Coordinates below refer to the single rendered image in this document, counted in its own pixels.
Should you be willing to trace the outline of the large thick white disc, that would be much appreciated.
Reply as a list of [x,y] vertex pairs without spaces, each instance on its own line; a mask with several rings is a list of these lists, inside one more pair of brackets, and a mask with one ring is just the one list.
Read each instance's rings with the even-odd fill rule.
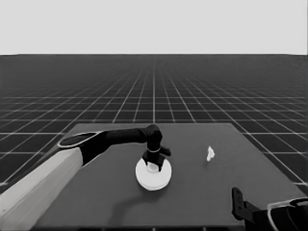
[[135,168],[139,184],[148,191],[158,191],[167,186],[171,179],[172,168],[167,159],[164,159],[162,168],[140,159]]

